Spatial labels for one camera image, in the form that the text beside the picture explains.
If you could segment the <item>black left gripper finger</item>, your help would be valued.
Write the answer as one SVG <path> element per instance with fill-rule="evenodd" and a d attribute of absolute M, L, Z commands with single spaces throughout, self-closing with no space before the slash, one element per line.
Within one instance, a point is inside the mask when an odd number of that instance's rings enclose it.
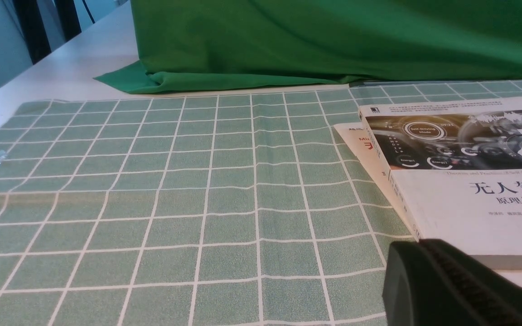
<path fill-rule="evenodd" d="M 522 326 L 522 287 L 438 239 L 389 245 L 382 299 L 390 326 Z"/>

